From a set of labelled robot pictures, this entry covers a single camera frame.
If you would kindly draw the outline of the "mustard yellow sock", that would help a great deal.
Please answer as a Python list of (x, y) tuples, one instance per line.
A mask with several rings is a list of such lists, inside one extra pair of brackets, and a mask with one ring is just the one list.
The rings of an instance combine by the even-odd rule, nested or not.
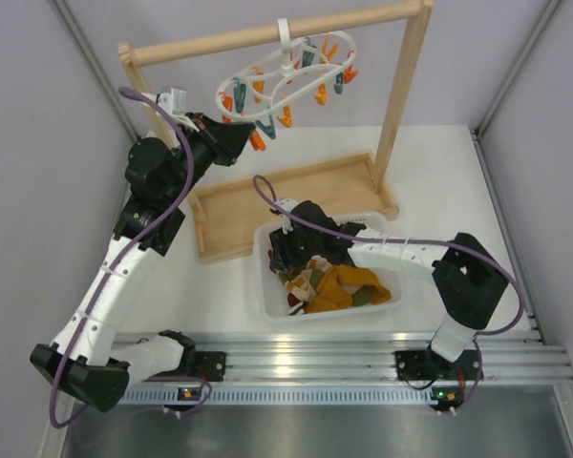
[(321, 282), (320, 297), (329, 301), (333, 311), (342, 311), (389, 302), (393, 294), (370, 269), (333, 265)]

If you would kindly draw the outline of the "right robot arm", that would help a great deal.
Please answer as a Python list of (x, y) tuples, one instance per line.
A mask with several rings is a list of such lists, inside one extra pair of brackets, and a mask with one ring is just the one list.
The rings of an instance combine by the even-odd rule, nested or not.
[(283, 198), (271, 212), (282, 225), (268, 236), (269, 268), (289, 291), (295, 314), (388, 302), (392, 292), (379, 271), (434, 285), (445, 316), (425, 359), (437, 378), (460, 369), (461, 355), (486, 328), (507, 287), (493, 258), (467, 233), (457, 234), (451, 247), (391, 243), (365, 224), (336, 222), (310, 200)]

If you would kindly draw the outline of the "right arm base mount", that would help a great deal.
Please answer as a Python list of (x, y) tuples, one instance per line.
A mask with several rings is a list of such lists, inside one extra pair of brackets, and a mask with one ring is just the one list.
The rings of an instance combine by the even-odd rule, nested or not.
[(430, 348), (399, 350), (394, 353), (397, 379), (408, 384), (435, 382), (473, 382), (481, 370), (475, 350), (465, 350), (455, 362), (448, 362)]

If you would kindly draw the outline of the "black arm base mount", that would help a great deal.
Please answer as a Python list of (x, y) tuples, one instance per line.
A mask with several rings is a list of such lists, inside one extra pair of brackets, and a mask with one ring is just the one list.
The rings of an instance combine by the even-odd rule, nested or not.
[(226, 353), (221, 351), (187, 351), (176, 369), (148, 378), (151, 382), (193, 381), (222, 382), (226, 370)]

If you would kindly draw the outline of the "orange clothes peg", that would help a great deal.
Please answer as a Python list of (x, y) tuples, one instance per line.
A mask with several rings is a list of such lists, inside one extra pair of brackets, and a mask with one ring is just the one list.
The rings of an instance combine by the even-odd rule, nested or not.
[(266, 149), (265, 142), (257, 130), (251, 133), (249, 142), (254, 151), (264, 151)]

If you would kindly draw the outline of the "white clip hanger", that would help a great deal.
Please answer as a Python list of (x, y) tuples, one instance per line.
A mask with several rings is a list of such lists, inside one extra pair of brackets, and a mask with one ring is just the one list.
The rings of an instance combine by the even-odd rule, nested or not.
[(250, 122), (270, 139), (293, 125), (291, 106), (311, 97), (320, 106), (340, 95), (358, 75), (354, 38), (329, 31), (296, 38), (285, 18), (277, 21), (280, 49), (224, 80), (215, 95), (224, 122)]

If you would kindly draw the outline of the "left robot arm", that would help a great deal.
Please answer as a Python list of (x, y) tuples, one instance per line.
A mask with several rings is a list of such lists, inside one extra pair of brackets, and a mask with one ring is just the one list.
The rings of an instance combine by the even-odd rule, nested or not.
[(121, 350), (113, 344), (146, 278), (165, 257), (185, 220), (180, 203), (213, 165), (231, 166), (255, 126), (191, 114), (194, 129), (179, 126), (186, 143), (138, 140), (125, 177), (131, 196), (121, 210), (98, 273), (65, 327), (38, 344), (32, 365), (52, 385), (83, 405), (107, 412), (134, 384), (166, 373), (185, 379), (196, 370), (195, 343), (178, 331)]

